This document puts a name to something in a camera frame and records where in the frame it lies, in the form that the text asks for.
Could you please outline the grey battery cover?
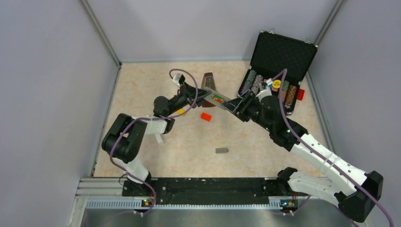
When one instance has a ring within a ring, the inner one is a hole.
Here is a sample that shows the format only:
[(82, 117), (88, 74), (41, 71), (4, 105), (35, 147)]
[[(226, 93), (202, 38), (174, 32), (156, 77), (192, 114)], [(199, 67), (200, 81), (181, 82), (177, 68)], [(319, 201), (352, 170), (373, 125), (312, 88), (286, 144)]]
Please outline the grey battery cover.
[(228, 148), (217, 148), (216, 150), (215, 150), (215, 153), (216, 154), (225, 154), (225, 153), (228, 153), (229, 152), (229, 149)]

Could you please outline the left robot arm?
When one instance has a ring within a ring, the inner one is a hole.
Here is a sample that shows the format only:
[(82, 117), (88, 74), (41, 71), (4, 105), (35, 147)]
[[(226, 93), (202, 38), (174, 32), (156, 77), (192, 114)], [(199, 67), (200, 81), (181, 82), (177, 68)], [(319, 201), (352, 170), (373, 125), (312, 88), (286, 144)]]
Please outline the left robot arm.
[(134, 190), (139, 195), (151, 192), (151, 174), (138, 156), (144, 136), (160, 137), (169, 133), (175, 123), (173, 113), (187, 105), (191, 108), (202, 105), (204, 98), (210, 94), (208, 90), (192, 87), (184, 82), (172, 98), (155, 98), (153, 117), (134, 118), (124, 113), (116, 117), (101, 147), (111, 157), (112, 162), (122, 167), (127, 174), (128, 181), (124, 187)]

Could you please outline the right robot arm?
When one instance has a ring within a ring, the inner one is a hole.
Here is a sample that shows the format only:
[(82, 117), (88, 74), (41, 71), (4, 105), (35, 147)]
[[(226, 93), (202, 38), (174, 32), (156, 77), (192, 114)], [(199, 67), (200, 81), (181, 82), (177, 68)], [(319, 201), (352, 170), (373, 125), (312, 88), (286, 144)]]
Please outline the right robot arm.
[(349, 219), (363, 223), (381, 198), (384, 178), (367, 173), (330, 151), (299, 123), (287, 118), (276, 96), (256, 97), (252, 92), (229, 101), (223, 107), (243, 122), (252, 120), (269, 132), (278, 146), (303, 158), (322, 174), (315, 177), (292, 167), (279, 171), (281, 194), (305, 193), (327, 201)]

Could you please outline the green battery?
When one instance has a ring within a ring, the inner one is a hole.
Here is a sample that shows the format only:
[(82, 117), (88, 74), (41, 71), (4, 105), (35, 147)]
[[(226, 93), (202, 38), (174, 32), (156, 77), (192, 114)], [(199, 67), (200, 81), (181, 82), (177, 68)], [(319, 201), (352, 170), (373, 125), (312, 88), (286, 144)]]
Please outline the green battery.
[(212, 97), (212, 99), (214, 99), (214, 100), (216, 100), (216, 101), (218, 101), (218, 102), (223, 102), (223, 101), (224, 101), (224, 99), (223, 99), (222, 97), (217, 96), (217, 95), (214, 95), (214, 96)]

